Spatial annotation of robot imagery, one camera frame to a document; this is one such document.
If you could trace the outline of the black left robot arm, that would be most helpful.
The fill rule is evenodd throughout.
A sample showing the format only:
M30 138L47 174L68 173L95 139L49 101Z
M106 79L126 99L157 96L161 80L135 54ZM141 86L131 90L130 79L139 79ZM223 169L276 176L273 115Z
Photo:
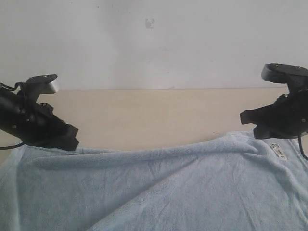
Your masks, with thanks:
M79 145L76 127L55 116L51 105L24 94L0 92L0 129L28 146L75 151Z

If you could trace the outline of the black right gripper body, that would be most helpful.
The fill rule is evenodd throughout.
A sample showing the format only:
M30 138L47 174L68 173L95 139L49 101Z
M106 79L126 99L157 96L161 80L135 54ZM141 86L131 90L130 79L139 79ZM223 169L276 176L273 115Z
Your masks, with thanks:
M295 139L308 132L308 95L306 93L283 94L273 106L272 137Z

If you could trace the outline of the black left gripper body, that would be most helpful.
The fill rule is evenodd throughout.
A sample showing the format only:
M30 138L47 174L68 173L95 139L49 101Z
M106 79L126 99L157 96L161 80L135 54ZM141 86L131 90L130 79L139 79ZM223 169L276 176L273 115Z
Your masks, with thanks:
M65 134L65 123L53 114L47 103L34 103L19 107L14 122L14 136L25 144L43 144Z

